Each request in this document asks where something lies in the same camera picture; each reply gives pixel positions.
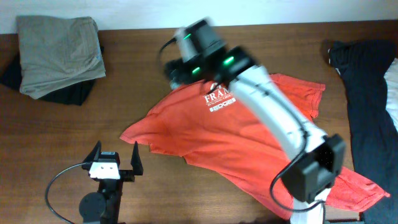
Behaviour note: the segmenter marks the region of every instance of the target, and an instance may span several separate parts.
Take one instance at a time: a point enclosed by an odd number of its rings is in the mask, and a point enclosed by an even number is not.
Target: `white wall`
[[[16,32],[17,15],[91,16],[99,29],[216,26],[398,18],[398,0],[0,0],[0,33]]]

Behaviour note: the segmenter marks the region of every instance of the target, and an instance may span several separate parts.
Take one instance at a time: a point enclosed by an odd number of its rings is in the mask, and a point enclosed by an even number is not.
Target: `red shirt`
[[[272,80],[311,121],[325,85],[282,74]],[[269,195],[275,175],[289,160],[272,133],[233,93],[220,87],[206,95],[214,83],[182,86],[153,107],[147,116],[122,133],[121,139],[149,144],[151,152],[182,156],[190,165],[217,171],[252,195],[278,216],[290,212],[276,205]],[[293,206],[282,182],[274,192],[286,206]],[[367,178],[343,168],[326,201],[336,208],[362,212],[389,194]]]

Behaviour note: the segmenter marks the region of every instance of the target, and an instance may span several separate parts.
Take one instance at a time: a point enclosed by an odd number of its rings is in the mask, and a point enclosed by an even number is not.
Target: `cable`
[[[176,38],[175,37],[173,37],[171,40],[169,40],[169,41],[167,41],[167,43],[166,44],[164,44],[161,48],[160,48],[160,50],[159,50],[159,53],[157,54],[157,57],[156,57],[156,61],[157,61],[157,65],[158,65],[158,68],[159,68],[159,71],[160,71],[160,73],[161,74],[163,74],[163,65],[162,65],[162,61],[161,61],[161,59],[160,59],[160,56],[162,55],[162,51],[167,47],[167,46],[169,46],[170,44],[172,44],[172,43],[176,43]]]
[[[51,211],[52,213],[54,213],[55,216],[57,216],[58,218],[60,218],[61,220],[65,221],[65,222],[67,222],[67,223],[69,223],[69,224],[74,224],[74,223],[71,222],[70,220],[67,220],[66,218],[64,218],[64,217],[61,216],[60,214],[58,214],[58,213],[51,207],[50,202],[49,202],[49,191],[50,191],[50,187],[51,187],[52,183],[54,183],[54,181],[55,181],[59,176],[61,176],[63,173],[65,173],[66,171],[68,171],[68,170],[70,170],[70,169],[73,169],[73,168],[75,168],[75,167],[83,166],[83,165],[85,165],[85,164],[89,164],[89,162],[84,162],[84,163],[76,164],[76,165],[73,165],[73,166],[70,166],[70,167],[64,169],[63,171],[61,171],[59,174],[57,174],[57,175],[50,181],[50,183],[48,184],[47,188],[45,189],[44,200],[45,200],[45,203],[47,204],[47,207],[50,209],[50,211]]]
[[[317,200],[315,204],[313,204],[311,207],[308,208],[304,208],[304,209],[293,209],[293,208],[289,208],[286,207],[285,205],[282,205],[275,197],[274,195],[274,186],[276,184],[276,182],[287,172],[287,170],[289,170],[292,166],[294,166],[295,163],[297,163],[297,161],[299,161],[305,154],[305,148],[307,147],[308,144],[308,132],[305,130],[305,126],[304,124],[301,122],[300,118],[277,96],[274,96],[270,90],[262,87],[260,84],[256,84],[250,80],[247,80],[245,78],[236,78],[237,80],[252,86],[254,88],[257,88],[259,91],[264,92],[264,94],[266,96],[271,97],[272,99],[274,99],[276,102],[278,102],[278,104],[281,105],[281,107],[283,107],[283,109],[285,109],[292,117],[293,119],[296,121],[296,123],[300,126],[300,130],[303,132],[303,143],[301,145],[301,149],[300,152],[297,154],[296,157],[294,157],[291,162],[285,166],[272,180],[271,185],[269,187],[269,192],[271,195],[271,198],[273,199],[273,201],[280,206],[281,208],[283,208],[284,210],[290,211],[290,212],[308,212],[312,209],[314,209],[315,207],[317,207],[319,204],[321,204],[322,208],[323,208],[323,222],[325,222],[325,217],[326,217],[326,207],[325,207],[325,201],[323,200]]]

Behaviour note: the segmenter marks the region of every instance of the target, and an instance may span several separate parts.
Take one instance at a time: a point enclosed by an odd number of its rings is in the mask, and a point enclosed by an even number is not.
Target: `wooden tabletop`
[[[218,27],[230,47],[245,46],[271,73],[326,84],[315,123],[347,142],[344,165],[353,169],[345,89],[322,59],[323,40],[390,39],[397,21]],[[44,203],[44,190],[64,168],[81,162],[101,140],[129,169],[132,145],[119,140],[170,92],[155,64],[159,47],[174,29],[100,31],[106,78],[99,79],[83,106],[33,100],[0,85],[0,222],[62,223]],[[17,53],[16,35],[0,35],[0,72]],[[164,60],[177,58],[169,47]],[[119,221],[126,223],[254,223],[276,216],[211,170],[189,166],[180,157],[151,154],[140,146],[144,176],[125,183]],[[60,214],[81,223],[80,200],[98,183],[87,171],[72,170],[50,191]],[[357,218],[327,208],[328,219]]]

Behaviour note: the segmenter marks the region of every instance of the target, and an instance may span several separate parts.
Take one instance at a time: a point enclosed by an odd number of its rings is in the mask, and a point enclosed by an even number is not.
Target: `folded gray cloth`
[[[105,76],[98,28],[90,17],[17,17],[22,83],[38,99],[52,91]]]

